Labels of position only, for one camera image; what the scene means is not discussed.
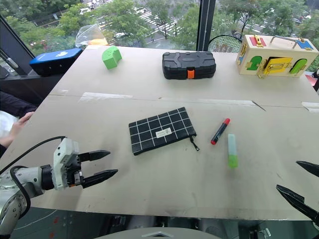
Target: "black tool case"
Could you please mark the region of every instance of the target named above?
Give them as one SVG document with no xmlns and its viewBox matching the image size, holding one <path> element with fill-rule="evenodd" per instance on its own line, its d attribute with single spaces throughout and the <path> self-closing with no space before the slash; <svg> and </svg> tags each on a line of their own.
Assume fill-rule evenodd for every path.
<svg viewBox="0 0 319 239">
<path fill-rule="evenodd" d="M 166 79 L 201 79 L 213 77 L 216 63 L 210 51 L 166 52 L 162 57 L 162 68 Z"/>
</svg>

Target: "orange latch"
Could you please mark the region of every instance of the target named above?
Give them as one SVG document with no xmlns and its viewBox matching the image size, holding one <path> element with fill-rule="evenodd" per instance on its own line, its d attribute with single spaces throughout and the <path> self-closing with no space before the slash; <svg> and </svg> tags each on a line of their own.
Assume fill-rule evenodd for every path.
<svg viewBox="0 0 319 239">
<path fill-rule="evenodd" d="M 194 79 L 195 77 L 195 70 L 187 70 L 187 78 Z"/>
</svg>

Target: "zipper pull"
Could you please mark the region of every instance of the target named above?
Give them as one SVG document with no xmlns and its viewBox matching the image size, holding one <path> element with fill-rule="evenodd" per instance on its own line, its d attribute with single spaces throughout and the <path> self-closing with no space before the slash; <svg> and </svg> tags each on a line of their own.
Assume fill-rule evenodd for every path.
<svg viewBox="0 0 319 239">
<path fill-rule="evenodd" d="M 199 151 L 199 147 L 197 147 L 197 145 L 194 143 L 194 138 L 195 138 L 195 136 L 190 136 L 189 137 L 190 142 L 194 145 L 194 147 L 196 148 L 196 151 Z"/>
</svg>

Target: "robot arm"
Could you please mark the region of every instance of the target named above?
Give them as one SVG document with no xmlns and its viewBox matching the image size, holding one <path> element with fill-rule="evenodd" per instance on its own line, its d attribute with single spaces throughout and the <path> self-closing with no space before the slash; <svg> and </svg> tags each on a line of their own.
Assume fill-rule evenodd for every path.
<svg viewBox="0 0 319 239">
<path fill-rule="evenodd" d="M 83 188 L 90 187 L 118 172 L 117 169 L 105 170 L 85 178 L 82 175 L 81 163 L 100 159 L 110 152 L 98 150 L 78 153 L 78 143 L 65 138 L 54 152 L 53 167 L 16 166 L 11 172 L 0 175 L 0 239 L 10 237 L 17 220 L 29 210 L 30 198 L 42 195 L 45 190 L 53 188 L 61 191 L 78 185 L 82 185 Z"/>
</svg>

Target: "plastic bag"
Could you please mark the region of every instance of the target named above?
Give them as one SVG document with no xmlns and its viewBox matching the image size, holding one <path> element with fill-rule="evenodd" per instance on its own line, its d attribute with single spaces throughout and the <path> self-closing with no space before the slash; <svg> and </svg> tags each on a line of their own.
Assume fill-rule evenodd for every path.
<svg viewBox="0 0 319 239">
<path fill-rule="evenodd" d="M 81 47 L 84 45 L 108 45 L 107 40 L 97 24 L 80 28 L 75 38 L 75 46 Z"/>
</svg>

